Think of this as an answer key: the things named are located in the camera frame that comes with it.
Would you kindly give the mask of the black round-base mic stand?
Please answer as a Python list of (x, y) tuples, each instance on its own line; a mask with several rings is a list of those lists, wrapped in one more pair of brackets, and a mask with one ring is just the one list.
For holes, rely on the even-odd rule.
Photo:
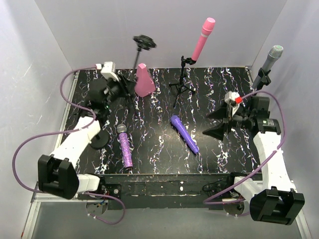
[(257, 74), (257, 77), (255, 78), (252, 88), (254, 90), (254, 94), (257, 94), (257, 91), (261, 90), (264, 86), (268, 86), (271, 83), (271, 79), (269, 78), (269, 71), (265, 71), (263, 68), (260, 68)]

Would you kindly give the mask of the black folding tripod stand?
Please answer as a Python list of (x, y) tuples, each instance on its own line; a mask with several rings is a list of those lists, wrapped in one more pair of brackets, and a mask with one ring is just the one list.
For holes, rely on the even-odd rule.
[(180, 76), (177, 83), (169, 83), (169, 87), (175, 87), (176, 88), (176, 96), (173, 103), (173, 108), (176, 107), (176, 103), (178, 98), (181, 96), (184, 92), (191, 92), (192, 94), (195, 94), (196, 89), (188, 87), (184, 80), (186, 78), (186, 74), (184, 72), (186, 64), (193, 65), (196, 63), (196, 61), (192, 60), (191, 58), (184, 58), (184, 56), (181, 56), (181, 70), (180, 70)]

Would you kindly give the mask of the purple glitter microphone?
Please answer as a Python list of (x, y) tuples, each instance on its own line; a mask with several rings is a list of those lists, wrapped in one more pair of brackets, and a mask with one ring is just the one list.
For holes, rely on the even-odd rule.
[(130, 143), (128, 140), (127, 127), (124, 124), (117, 126), (118, 137), (123, 155), (123, 163), (126, 169), (133, 167)]

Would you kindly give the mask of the silver microphone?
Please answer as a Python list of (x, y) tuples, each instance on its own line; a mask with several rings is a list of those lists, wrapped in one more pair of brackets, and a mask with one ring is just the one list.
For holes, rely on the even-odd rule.
[(281, 45), (274, 45), (268, 52), (266, 61), (264, 62), (263, 66), (261, 68), (263, 68), (265, 71), (269, 71), (271, 70), (271, 68), (273, 67), (274, 63), (280, 59), (280, 57), (282, 56), (284, 51), (283, 46)]

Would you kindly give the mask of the pink microphone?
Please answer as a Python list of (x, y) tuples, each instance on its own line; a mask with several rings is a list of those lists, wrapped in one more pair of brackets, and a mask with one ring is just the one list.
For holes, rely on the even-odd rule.
[(202, 26), (201, 35), (197, 41), (194, 52), (191, 56), (192, 61), (196, 62), (198, 60), (209, 35), (212, 33), (214, 29), (214, 26), (215, 26), (215, 19), (208, 17)]

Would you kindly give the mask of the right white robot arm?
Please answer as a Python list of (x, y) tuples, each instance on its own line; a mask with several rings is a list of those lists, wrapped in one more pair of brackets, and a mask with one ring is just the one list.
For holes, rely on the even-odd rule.
[(286, 170), (281, 150), (285, 133), (278, 120), (270, 118), (268, 97), (252, 96), (246, 107), (241, 103), (242, 98), (236, 92), (227, 93), (220, 108), (207, 116), (222, 123), (203, 134), (222, 140), (233, 128), (248, 130), (260, 166), (249, 175), (231, 173), (225, 189), (204, 200), (204, 204), (214, 205), (215, 198), (234, 190), (248, 202), (254, 221), (291, 225), (304, 206), (305, 198), (293, 189)]

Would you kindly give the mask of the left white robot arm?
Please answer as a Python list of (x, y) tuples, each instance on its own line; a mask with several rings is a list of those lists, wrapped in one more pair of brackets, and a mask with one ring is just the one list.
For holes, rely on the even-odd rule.
[(130, 81), (122, 74), (90, 83), (74, 131), (50, 155), (42, 155), (38, 160), (40, 191), (72, 199), (78, 193), (96, 192), (101, 188), (99, 176), (76, 172), (77, 161), (88, 145), (94, 149), (107, 145), (109, 134), (102, 128), (110, 114), (109, 106), (118, 98), (132, 104), (135, 85), (135, 80)]

